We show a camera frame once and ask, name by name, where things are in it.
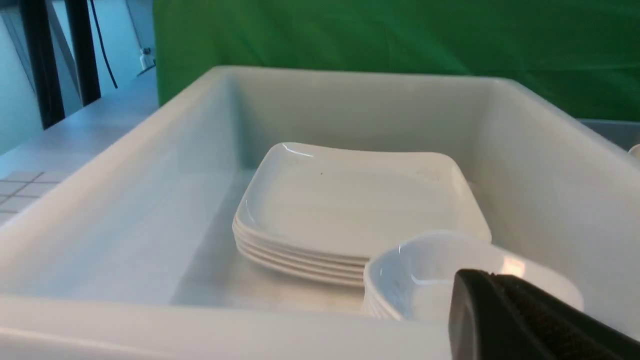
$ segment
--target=table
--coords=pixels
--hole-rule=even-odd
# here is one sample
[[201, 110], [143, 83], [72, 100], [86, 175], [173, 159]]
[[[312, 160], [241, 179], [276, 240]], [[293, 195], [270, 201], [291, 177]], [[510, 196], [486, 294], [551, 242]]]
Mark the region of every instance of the table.
[[13, 171], [75, 172], [158, 109], [152, 69], [0, 156]]

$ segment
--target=tile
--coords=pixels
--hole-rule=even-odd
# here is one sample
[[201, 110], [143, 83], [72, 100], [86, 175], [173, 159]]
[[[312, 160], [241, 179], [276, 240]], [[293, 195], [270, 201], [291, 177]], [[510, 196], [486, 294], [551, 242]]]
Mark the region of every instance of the tile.
[[5, 181], [22, 181], [23, 183], [28, 183], [33, 181], [36, 177], [42, 174], [41, 171], [14, 171], [9, 176], [4, 178]]
[[27, 183], [15, 183], [9, 181], [0, 181], [0, 195], [13, 195], [15, 192], [23, 188]]
[[5, 222], [9, 221], [15, 213], [0, 213], [0, 226], [2, 226]]
[[37, 197], [10, 197], [7, 201], [0, 204], [0, 211], [20, 212], [36, 200], [38, 200]]
[[56, 187], [58, 184], [38, 184], [31, 183], [24, 187], [24, 189], [20, 190], [16, 195], [18, 196], [36, 196], [41, 197], [49, 190]]
[[68, 172], [54, 172], [48, 171], [43, 172], [42, 175], [38, 176], [33, 182], [34, 183], [61, 183], [66, 178], [69, 177]]

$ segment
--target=green backdrop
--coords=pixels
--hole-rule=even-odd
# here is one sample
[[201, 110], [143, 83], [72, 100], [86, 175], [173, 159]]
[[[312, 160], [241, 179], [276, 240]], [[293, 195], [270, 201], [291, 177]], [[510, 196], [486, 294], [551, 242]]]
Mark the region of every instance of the green backdrop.
[[640, 120], [639, 0], [155, 0], [159, 96], [216, 65], [471, 74]]

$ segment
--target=black metal frame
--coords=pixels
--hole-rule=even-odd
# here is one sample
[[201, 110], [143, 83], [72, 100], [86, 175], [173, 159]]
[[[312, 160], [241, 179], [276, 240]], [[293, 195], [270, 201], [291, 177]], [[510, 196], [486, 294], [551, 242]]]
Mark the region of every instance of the black metal frame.
[[100, 99], [98, 67], [93, 52], [89, 7], [85, 0], [65, 0], [69, 30], [74, 44], [80, 99], [83, 106]]
[[40, 108], [40, 120], [44, 129], [48, 129], [65, 118], [56, 57], [48, 26], [46, 1], [18, 1], [29, 51], [35, 93]]

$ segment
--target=stack of plates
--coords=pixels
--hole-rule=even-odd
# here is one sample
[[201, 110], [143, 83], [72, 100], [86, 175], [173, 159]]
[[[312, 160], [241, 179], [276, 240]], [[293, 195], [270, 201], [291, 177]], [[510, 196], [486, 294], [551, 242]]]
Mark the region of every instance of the stack of plates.
[[578, 288], [557, 272], [463, 234], [437, 231], [367, 264], [364, 311], [376, 318], [447, 326], [454, 276], [462, 268], [521, 277], [583, 310]]
[[424, 231], [491, 242], [457, 164], [431, 152], [281, 143], [267, 153], [234, 219], [238, 251], [291, 275], [363, 286], [372, 257]]

